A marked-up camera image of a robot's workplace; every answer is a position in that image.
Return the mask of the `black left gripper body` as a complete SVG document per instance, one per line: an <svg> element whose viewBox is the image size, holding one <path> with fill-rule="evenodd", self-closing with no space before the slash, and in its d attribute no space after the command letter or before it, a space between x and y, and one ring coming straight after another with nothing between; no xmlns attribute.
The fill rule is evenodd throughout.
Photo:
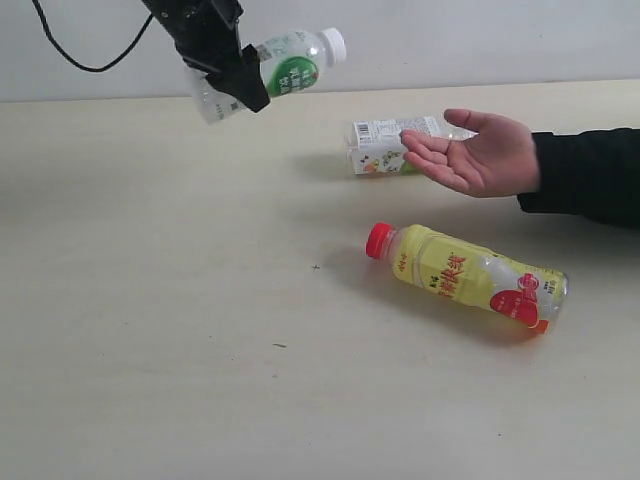
<svg viewBox="0 0 640 480"><path fill-rule="evenodd" d="M241 55L236 0L143 0L181 57L218 62Z"/></svg>

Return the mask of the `person's open bare hand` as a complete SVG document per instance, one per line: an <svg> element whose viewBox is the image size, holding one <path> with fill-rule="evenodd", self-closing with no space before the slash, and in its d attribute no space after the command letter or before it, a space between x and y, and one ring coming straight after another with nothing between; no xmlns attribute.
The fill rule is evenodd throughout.
<svg viewBox="0 0 640 480"><path fill-rule="evenodd" d="M447 109L444 119L474 135L464 141L412 130L400 134L405 160L419 173L474 198L534 193L541 173L531 130L505 116Z"/></svg>

